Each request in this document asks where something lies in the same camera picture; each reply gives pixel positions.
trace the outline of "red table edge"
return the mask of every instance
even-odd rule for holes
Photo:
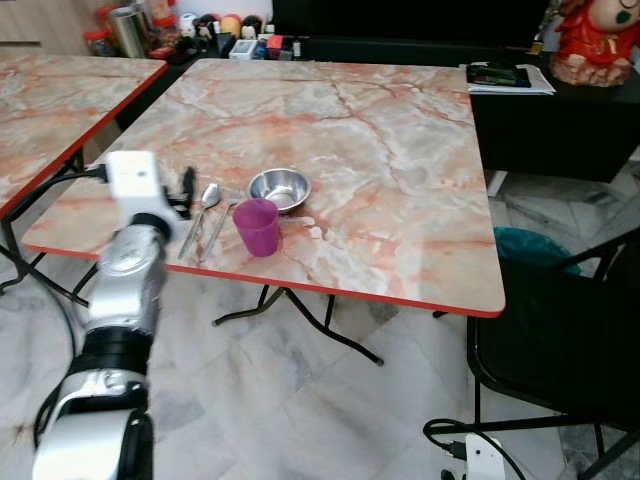
[[[98,130],[104,127],[107,123],[109,123],[113,118],[122,111],[127,105],[129,105],[133,99],[135,99],[138,95],[140,95],[144,90],[146,90],[153,82],[155,82],[160,75],[168,70],[169,66],[167,62],[164,62],[156,72],[148,77],[145,81],[143,81],[140,85],[136,87],[136,89],[131,92],[122,102],[120,102],[115,108],[110,110],[104,117],[102,117],[93,127],[91,127],[87,132],[82,135],[78,140],[76,140],[69,148],[67,148],[64,152],[62,152],[58,158],[53,160],[47,167],[44,168],[40,173],[38,173],[35,177],[33,177],[27,184],[18,190],[13,197],[11,197],[4,206],[0,207],[0,218],[3,218],[22,198],[28,194],[31,190],[33,190],[36,186],[40,185],[45,179],[47,179],[50,175],[55,173],[55,171],[62,165],[65,161],[71,157],[71,155],[82,145],[84,145],[91,137],[93,137]]]
[[[67,257],[76,257],[76,258],[83,258],[83,259],[87,259],[87,260],[98,260],[99,255],[96,254],[92,254],[92,253],[86,253],[86,252],[74,252],[71,250],[62,250],[59,248],[49,248],[49,247],[40,247],[37,245],[31,245],[28,243],[23,243],[25,247],[27,247],[30,250],[34,250],[36,252],[44,252],[44,253],[51,253],[54,255],[63,255],[63,256],[67,256]],[[400,305],[403,307],[416,307],[416,308],[422,308],[422,309],[427,309],[427,310],[436,310],[436,311],[441,311],[441,312],[447,312],[447,313],[455,313],[455,314],[460,314],[460,315],[468,315],[471,317],[479,317],[479,318],[496,318],[499,317],[500,314],[502,313],[502,311],[504,310],[504,305],[503,307],[498,310],[498,311],[481,311],[481,310],[473,310],[473,309],[469,309],[469,308],[458,308],[458,307],[451,307],[448,305],[437,305],[435,303],[427,303],[427,302],[419,302],[417,300],[406,300],[406,299],[400,299],[400,298],[396,298],[396,297],[387,297],[385,295],[374,295],[371,293],[360,293],[360,292],[353,292],[350,290],[339,290],[336,288],[327,288],[327,287],[320,287],[317,285],[309,285],[308,283],[295,283],[295,282],[286,282],[286,281],[281,281],[281,280],[273,280],[273,279],[266,279],[266,278],[260,278],[260,277],[251,277],[249,275],[241,275],[238,273],[229,273],[229,272],[216,272],[216,271],[212,271],[212,270],[202,270],[196,267],[184,267],[181,265],[168,265],[167,267],[169,270],[173,271],[173,272],[179,272],[179,273],[189,273],[192,275],[200,275],[200,276],[204,276],[204,277],[215,277],[215,278],[224,278],[227,280],[239,280],[242,282],[249,282],[249,283],[259,283],[261,285],[270,285],[270,286],[274,286],[274,287],[283,287],[283,288],[290,288],[290,289],[299,289],[299,290],[305,290],[305,291],[310,291],[310,292],[316,292],[316,293],[325,293],[325,294],[329,294],[329,295],[335,295],[338,297],[351,297],[351,298],[357,298],[360,300],[368,300],[368,301],[374,301],[374,302],[383,302],[383,303],[389,303],[389,304],[393,304],[393,305]]]

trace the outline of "spoon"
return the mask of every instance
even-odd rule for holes
[[[196,232],[198,230],[198,225],[200,225],[200,222],[202,221],[202,215],[204,215],[205,210],[217,205],[219,201],[220,187],[217,183],[210,183],[202,194],[202,199],[200,200],[200,213],[198,213],[198,218],[196,218],[196,221],[191,225],[191,230],[189,230],[189,235],[187,235],[187,239],[184,241],[184,244],[180,249],[178,258],[184,257],[184,254],[187,253],[187,250],[193,243],[193,239],[196,237]]]
[[[209,257],[209,254],[213,249],[213,245],[215,245],[216,243],[216,238],[218,238],[218,234],[220,233],[220,230],[222,230],[222,224],[224,223],[224,219],[227,217],[227,213],[229,213],[229,209],[234,205],[237,205],[238,202],[240,202],[240,199],[241,199],[241,196],[238,193],[231,194],[231,198],[229,198],[229,202],[227,203],[227,209],[222,214],[222,217],[218,222],[218,226],[216,227],[216,231],[213,233],[213,236],[211,237],[211,240],[209,240],[209,244],[207,245],[206,250],[200,257],[200,263],[204,262]]]

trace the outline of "tile floor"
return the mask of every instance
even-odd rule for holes
[[[585,248],[604,230],[640,223],[634,168],[610,185],[510,175],[491,200],[494,224]],[[42,269],[71,286],[88,266],[48,256]],[[12,270],[0,259],[0,279]],[[258,285],[170,276],[150,373],[156,479],[438,479],[443,468],[461,478],[464,464],[429,444],[421,429],[434,417],[471,419],[462,317],[434,320],[423,310],[338,299],[334,328],[382,356],[378,368],[313,329],[285,298],[259,317],[210,326],[251,307],[259,292]],[[300,297],[322,314],[325,296]],[[0,299],[0,479],[30,478],[33,417],[68,359],[62,321],[32,279]],[[486,420],[549,413],[487,390],[483,399]],[[610,444],[617,432],[606,433]],[[527,478],[572,480],[594,459],[590,435],[572,427],[495,436]],[[597,480],[639,478],[636,448]]]

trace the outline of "black chair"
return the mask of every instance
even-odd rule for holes
[[[593,278],[563,272],[600,258]],[[593,424],[593,478],[640,441],[640,228],[539,268],[500,259],[507,306],[497,319],[469,318],[467,361],[481,431]],[[560,415],[482,422],[480,384]],[[626,435],[605,452],[601,425]],[[462,433],[427,427],[425,433]]]

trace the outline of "purple cup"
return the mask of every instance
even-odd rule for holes
[[[278,207],[264,198],[247,200],[236,207],[233,223],[247,250],[256,257],[268,257],[278,249]]]

